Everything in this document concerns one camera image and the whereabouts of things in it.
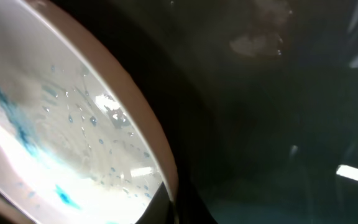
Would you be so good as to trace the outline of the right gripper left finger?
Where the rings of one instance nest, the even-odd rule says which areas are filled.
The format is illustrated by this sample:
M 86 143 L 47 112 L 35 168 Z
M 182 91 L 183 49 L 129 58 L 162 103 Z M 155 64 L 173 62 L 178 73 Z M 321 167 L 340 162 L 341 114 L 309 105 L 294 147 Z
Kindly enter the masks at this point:
M 172 224 L 172 205 L 162 183 L 136 224 Z

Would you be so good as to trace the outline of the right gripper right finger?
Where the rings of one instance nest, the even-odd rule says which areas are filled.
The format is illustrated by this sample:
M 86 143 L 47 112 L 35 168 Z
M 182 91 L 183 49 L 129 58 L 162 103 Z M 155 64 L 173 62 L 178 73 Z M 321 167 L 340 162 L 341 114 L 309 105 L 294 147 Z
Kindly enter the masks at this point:
M 217 224 L 188 179 L 179 179 L 177 213 L 180 224 Z

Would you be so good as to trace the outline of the white plate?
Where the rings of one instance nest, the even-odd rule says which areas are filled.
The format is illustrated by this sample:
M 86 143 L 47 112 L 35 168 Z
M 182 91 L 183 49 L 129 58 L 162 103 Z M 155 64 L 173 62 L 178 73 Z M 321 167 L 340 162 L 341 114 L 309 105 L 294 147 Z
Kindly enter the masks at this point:
M 36 223 L 136 223 L 178 174 L 131 76 L 50 1 L 0 1 L 0 194 Z

